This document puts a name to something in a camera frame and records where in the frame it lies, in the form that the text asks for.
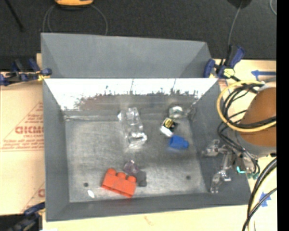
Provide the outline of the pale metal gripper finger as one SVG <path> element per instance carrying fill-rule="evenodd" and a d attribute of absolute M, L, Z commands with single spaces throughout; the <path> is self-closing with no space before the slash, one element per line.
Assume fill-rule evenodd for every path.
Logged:
<path fill-rule="evenodd" d="M 220 140 L 214 139 L 212 140 L 204 150 L 202 150 L 201 155 L 203 157 L 214 157 L 222 152 L 222 148 L 219 146 Z"/>
<path fill-rule="evenodd" d="M 219 187 L 224 182 L 230 182 L 232 179 L 228 176 L 227 171 L 225 169 L 219 170 L 217 173 L 214 174 L 212 177 L 211 185 L 210 185 L 210 192 L 211 193 L 218 193 Z"/>

